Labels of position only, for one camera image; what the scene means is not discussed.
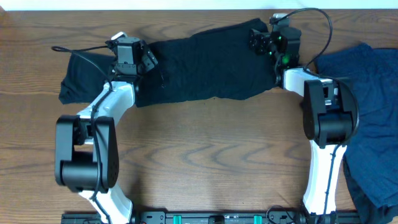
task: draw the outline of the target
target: wire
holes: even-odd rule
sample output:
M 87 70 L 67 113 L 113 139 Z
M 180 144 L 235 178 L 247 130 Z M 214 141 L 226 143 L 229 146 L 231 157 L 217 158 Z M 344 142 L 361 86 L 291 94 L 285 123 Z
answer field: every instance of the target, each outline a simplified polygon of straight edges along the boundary
M 273 206 L 271 206 L 270 208 L 268 208 L 268 210 L 267 210 L 267 212 L 266 212 L 266 218 L 268 218 L 268 220 L 269 220 L 272 224 L 276 224 L 276 223 L 275 223 L 274 221 L 272 221 L 272 220 L 269 218 L 269 212 L 270 212 L 273 208 L 275 208 L 275 207 L 279 207 L 279 208 L 283 209 L 283 210 L 286 212 L 287 216 L 294 222 L 294 219 L 293 219 L 292 216 L 287 212 L 287 210 L 286 210 L 285 207 L 283 207 L 283 206 L 281 206 L 281 205 L 273 205 Z
M 75 55 L 81 57 L 82 59 L 86 60 L 90 64 L 94 65 L 94 67 L 96 67 L 99 70 L 99 72 L 101 72 L 102 76 L 104 76 L 106 81 L 109 83 L 109 86 L 112 87 L 111 79 L 107 76 L 107 74 L 95 62 L 93 62 L 92 60 L 90 60 L 90 59 L 86 58 L 84 55 L 82 55 L 80 53 L 81 50 L 70 50 L 70 49 L 67 49 L 66 47 L 60 47 L 60 46 L 52 46 L 51 49 L 56 52 L 69 52 L 71 54 L 75 54 Z
M 282 55 L 280 55 L 280 56 L 277 58 L 277 60 L 276 60 L 276 62 L 275 62 L 275 65 L 274 65 L 274 73 L 276 74 L 276 75 L 275 75 L 275 77 L 276 77 L 276 79 L 275 79 L 275 84 L 278 84 L 278 83 L 280 82 L 280 78 L 278 78 L 278 77 L 280 76 L 280 72 L 278 71 L 278 66 L 279 66 L 279 64 L 280 64 L 281 58 L 282 58 Z
M 87 50 L 93 50 L 93 49 L 101 49 L 107 46 L 100 46 L 100 47 L 91 47 L 88 49 L 80 49 L 80 50 L 70 50 L 65 47 L 60 47 L 60 46 L 52 46 L 51 49 L 56 51 L 56 52 L 69 52 L 71 54 L 75 54 L 82 59 L 86 60 L 87 62 L 91 63 L 94 67 L 96 67 L 100 73 L 105 77 L 106 81 L 109 84 L 109 90 L 94 104 L 94 106 L 91 109 L 91 116 L 90 116 L 90 123 L 91 123 L 91 134 L 93 135 L 93 142 L 95 146 L 95 153 L 97 156 L 97 181 L 96 181 L 96 186 L 94 189 L 93 195 L 90 197 L 90 200 L 94 201 L 94 203 L 97 205 L 97 207 L 101 210 L 101 212 L 106 216 L 106 219 L 108 220 L 109 224 L 112 224 L 111 219 L 109 215 L 106 213 L 105 209 L 101 206 L 101 204 L 98 202 L 96 196 L 98 194 L 98 191 L 100 190 L 100 185 L 101 185 L 101 174 L 102 174 L 102 161 L 101 161 L 101 154 L 100 154 L 100 144 L 98 143 L 98 137 L 97 137 L 97 130 L 96 130 L 96 124 L 95 124 L 95 113 L 97 112 L 98 107 L 100 104 L 106 99 L 106 97 L 113 91 L 113 86 L 112 86 L 112 81 L 111 79 L 107 76 L 107 74 L 92 60 L 86 58 L 83 56 L 80 52 L 87 51 Z
M 74 51 L 85 52 L 85 51 L 89 51 L 89 50 L 103 49 L 103 48 L 108 48 L 108 46 L 104 45 L 104 46 L 98 46 L 98 47 L 90 47 L 87 49 L 76 49 Z M 64 47 L 59 47 L 59 46 L 52 46 L 51 49 L 56 52 L 69 52 L 69 49 L 65 49 Z
M 328 42 L 325 44 L 325 46 L 323 47 L 323 49 L 317 54 L 317 56 L 315 56 L 314 58 L 312 58 L 311 61 L 309 61 L 309 63 L 307 63 L 307 64 L 304 66 L 304 69 L 306 70 L 306 69 L 310 66 L 310 64 L 311 64 L 312 62 L 314 62 L 318 57 L 320 57 L 320 56 L 325 52 L 325 50 L 328 48 L 328 46 L 329 46 L 329 44 L 330 44 L 331 36 L 332 36 L 332 34 L 333 34 L 333 25 L 331 24 L 331 19 L 330 19 L 329 15 L 328 15 L 325 11 L 323 11 L 323 10 L 321 10 L 321 9 L 308 7 L 308 8 L 303 8 L 303 9 L 297 9 L 297 10 L 295 10 L 295 11 L 293 11 L 293 12 L 287 14 L 286 16 L 284 16 L 284 17 L 282 17 L 282 18 L 280 18 L 280 19 L 275 20 L 273 23 L 277 23 L 277 22 L 281 21 L 282 19 L 285 19 L 285 18 L 287 18 L 287 17 L 289 17 L 289 16 L 291 16 L 291 15 L 294 15 L 294 14 L 299 13 L 299 12 L 305 12 L 305 11 L 318 11 L 318 12 L 320 12 L 320 13 L 322 13 L 322 14 L 328 19 L 328 23 L 329 23 L 329 38 L 328 38 Z
M 332 177 L 332 174 L 333 174 L 333 166 L 335 164 L 335 157 L 336 157 L 337 149 L 340 146 L 346 146 L 349 143 L 349 141 L 351 140 L 351 138 L 355 135 L 355 133 L 357 132 L 358 127 L 359 127 L 359 105 L 358 105 L 358 100 L 354 96 L 354 93 L 352 92 L 352 90 L 349 88 L 349 86 L 345 82 L 343 82 L 341 80 L 338 80 L 338 79 L 335 79 L 335 78 L 331 78 L 331 77 L 325 77 L 325 78 L 330 78 L 332 80 L 337 80 L 340 85 L 344 85 L 349 90 L 349 93 L 350 93 L 352 99 L 354 99 L 354 104 L 355 104 L 355 108 L 356 108 L 356 123 L 355 123 L 355 126 L 354 126 L 352 132 L 349 134 L 349 136 L 342 143 L 340 143 L 340 144 L 335 146 L 335 148 L 333 150 L 333 153 L 331 155 L 331 164 L 330 164 L 328 185 L 327 185 L 326 192 L 325 192 L 325 207 L 323 208 L 322 217 L 324 217 L 326 215 L 326 210 L 327 210 L 327 206 L 328 206 L 331 177 Z

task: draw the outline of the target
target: wood grain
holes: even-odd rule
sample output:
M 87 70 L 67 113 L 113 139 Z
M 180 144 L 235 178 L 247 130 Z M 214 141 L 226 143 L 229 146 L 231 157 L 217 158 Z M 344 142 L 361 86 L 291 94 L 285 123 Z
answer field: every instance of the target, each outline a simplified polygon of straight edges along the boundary
M 101 45 L 121 30 L 148 42 L 188 37 L 275 13 L 266 11 L 7 12 L 0 17 L 0 223 L 59 223 L 91 205 L 55 183 L 55 122 L 86 105 L 57 98 L 71 49 Z M 327 52 L 367 42 L 397 47 L 398 11 L 328 11 Z M 298 14 L 301 60 L 325 44 L 322 15 Z M 296 207 L 305 191 L 310 146 L 300 97 L 274 89 L 245 101 L 212 98 L 133 108 L 117 127 L 119 183 L 136 203 L 168 210 Z M 338 209 L 354 209 L 343 173 Z

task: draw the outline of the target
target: dark blue towel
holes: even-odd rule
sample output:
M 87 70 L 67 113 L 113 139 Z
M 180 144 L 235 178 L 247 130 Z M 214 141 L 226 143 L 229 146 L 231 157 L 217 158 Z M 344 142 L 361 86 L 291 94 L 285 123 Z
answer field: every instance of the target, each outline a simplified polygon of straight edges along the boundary
M 317 68 L 321 75 L 352 80 L 360 123 L 345 154 L 346 175 L 354 181 L 347 183 L 362 221 L 370 223 L 374 211 L 356 202 L 358 189 L 374 209 L 398 205 L 398 50 L 361 44 L 320 57 Z

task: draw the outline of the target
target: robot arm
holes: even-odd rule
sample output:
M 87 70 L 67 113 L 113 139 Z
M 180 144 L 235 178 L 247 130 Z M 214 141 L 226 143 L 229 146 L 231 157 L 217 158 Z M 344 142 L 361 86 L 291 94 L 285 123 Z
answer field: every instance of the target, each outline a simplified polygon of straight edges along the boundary
M 102 93 L 75 116 L 61 116 L 57 121 L 56 150 L 55 150 L 55 178 L 58 185 L 67 186 L 72 192 L 78 192 L 98 211 L 103 223 L 136 223 L 133 213 L 133 204 L 123 194 L 117 183 L 119 172 L 118 146 L 116 144 L 115 125 L 123 113 L 133 106 L 135 100 L 134 84 L 138 74 L 144 74 L 152 69 L 157 61 L 152 52 L 139 39 L 128 38 L 124 33 L 119 33 L 108 43 L 117 55 L 114 65 L 112 81 L 113 91 L 99 105 L 95 114 L 95 124 L 98 137 L 99 153 L 101 156 L 101 170 L 97 168 L 96 150 L 93 152 L 76 151 L 74 145 L 93 144 L 91 132 L 91 111 L 94 105 L 109 90 L 109 84 L 104 85 Z M 347 136 L 352 135 L 357 126 L 357 108 L 354 96 L 349 94 L 347 85 L 342 85 L 344 80 L 319 78 L 318 76 L 297 68 L 299 60 L 299 45 L 301 32 L 289 27 L 289 21 L 281 20 L 274 26 L 271 33 L 251 31 L 250 46 L 258 54 L 269 54 L 275 67 L 275 82 L 283 89 L 293 91 L 303 97 L 303 126 L 305 135 L 310 140 L 312 156 L 310 177 L 307 190 L 303 197 L 302 210 L 297 213 L 296 223 L 316 223 L 322 215 L 327 215 L 326 223 L 336 220 L 335 189 L 337 184 L 338 169 L 345 153 Z M 144 54 L 138 56 L 142 62 L 138 63 L 137 55 L 132 49 L 138 47 Z M 95 192 L 96 181 L 100 174 L 101 184 L 96 199 L 91 197 Z M 279 223 L 287 223 L 288 217 L 274 212 L 270 217 L 265 214 L 239 214 L 237 222 L 247 223 L 254 220 L 254 224 L 262 223 L 262 218 L 280 218 Z M 181 224 L 181 218 L 187 220 L 194 217 L 193 222 L 208 222 L 209 224 L 224 223 L 224 217 L 214 217 L 212 214 L 156 213 L 156 217 L 171 218 L 173 224 Z M 149 223 L 143 216 L 142 222 Z M 357 223 L 347 217 L 349 221 L 340 223 Z
M 107 43 L 117 55 L 114 64 L 112 90 L 109 83 L 84 110 L 75 116 L 61 116 L 57 121 L 55 178 L 59 185 L 66 185 L 72 192 L 78 192 L 98 211 L 103 223 L 130 223 L 133 206 L 117 183 L 119 173 L 118 146 L 115 126 L 122 115 L 135 102 L 134 82 L 157 64 L 152 52 L 142 40 L 118 33 Z M 105 94 L 109 94 L 96 106 Z M 91 112 L 94 115 L 96 133 L 92 133 Z M 101 170 L 98 163 L 93 135 L 98 138 Z M 75 145 L 93 145 L 93 152 L 75 150 Z M 95 198 L 96 181 L 101 175 L 101 184 Z
M 347 104 L 350 98 L 343 85 L 306 73 L 303 68 L 286 70 L 282 78 L 282 87 L 304 97 L 303 125 L 311 145 L 311 166 L 303 204 L 309 214 L 330 214 L 336 210 L 334 199 L 337 178 L 346 151 L 346 146 L 339 143 L 342 143 L 353 130 L 356 118 L 353 119 L 352 116 L 356 114 L 355 108 L 344 108 L 344 104 Z M 331 199 L 327 204 L 326 197 Z

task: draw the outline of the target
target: white wall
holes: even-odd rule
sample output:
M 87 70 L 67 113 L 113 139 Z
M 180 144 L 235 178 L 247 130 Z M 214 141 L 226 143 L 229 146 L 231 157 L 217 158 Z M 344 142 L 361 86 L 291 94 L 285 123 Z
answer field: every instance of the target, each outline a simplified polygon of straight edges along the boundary
M 398 9 L 398 0 L 0 0 L 16 10 Z

